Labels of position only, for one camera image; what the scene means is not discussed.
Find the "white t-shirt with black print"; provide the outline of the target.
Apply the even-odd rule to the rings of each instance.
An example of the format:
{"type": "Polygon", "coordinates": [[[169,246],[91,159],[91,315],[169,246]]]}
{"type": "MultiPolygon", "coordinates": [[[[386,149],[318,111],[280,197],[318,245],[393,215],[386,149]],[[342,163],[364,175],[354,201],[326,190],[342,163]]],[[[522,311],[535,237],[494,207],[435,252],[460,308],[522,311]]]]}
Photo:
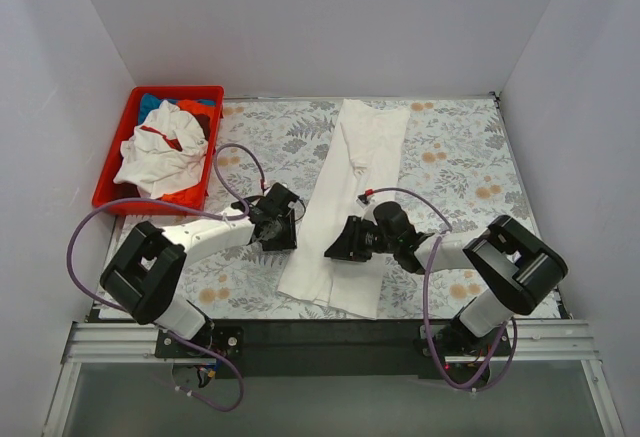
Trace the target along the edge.
{"type": "Polygon", "coordinates": [[[406,107],[380,110],[359,100],[343,101],[279,292],[358,317],[377,317],[384,257],[353,263],[326,258],[324,252],[349,216],[364,215],[356,202],[359,194],[398,183],[409,118],[406,107]]]}

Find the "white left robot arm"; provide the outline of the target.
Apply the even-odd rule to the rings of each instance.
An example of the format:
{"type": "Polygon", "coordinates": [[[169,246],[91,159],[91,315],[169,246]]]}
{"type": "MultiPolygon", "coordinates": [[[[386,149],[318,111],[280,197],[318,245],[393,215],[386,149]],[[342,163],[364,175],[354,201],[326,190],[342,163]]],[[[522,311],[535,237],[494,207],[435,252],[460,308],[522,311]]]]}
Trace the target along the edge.
{"type": "Polygon", "coordinates": [[[218,330],[178,295],[182,271],[215,253],[256,243],[264,251],[294,250],[299,202],[299,196],[275,183],[262,195],[231,204],[219,220],[199,218],[165,227],[142,221],[106,265],[100,285],[137,323],[176,334],[188,355],[200,357],[210,350],[229,358],[239,351],[242,331],[218,330]]]}

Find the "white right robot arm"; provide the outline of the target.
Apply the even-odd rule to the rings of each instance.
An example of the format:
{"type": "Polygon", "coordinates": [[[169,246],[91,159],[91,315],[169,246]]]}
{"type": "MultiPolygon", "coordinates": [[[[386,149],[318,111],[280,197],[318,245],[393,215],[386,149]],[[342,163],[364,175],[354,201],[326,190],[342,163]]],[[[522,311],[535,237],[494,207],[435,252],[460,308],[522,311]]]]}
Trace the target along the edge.
{"type": "Polygon", "coordinates": [[[349,216],[326,258],[367,262],[375,254],[390,254],[412,274],[444,270],[474,270],[487,289],[464,306],[434,337],[438,353],[475,354],[495,338],[494,331],[515,315],[530,315],[567,276],[560,255],[514,218],[501,215],[475,237],[438,236],[416,230],[396,202],[384,202],[365,216],[349,216]]]}

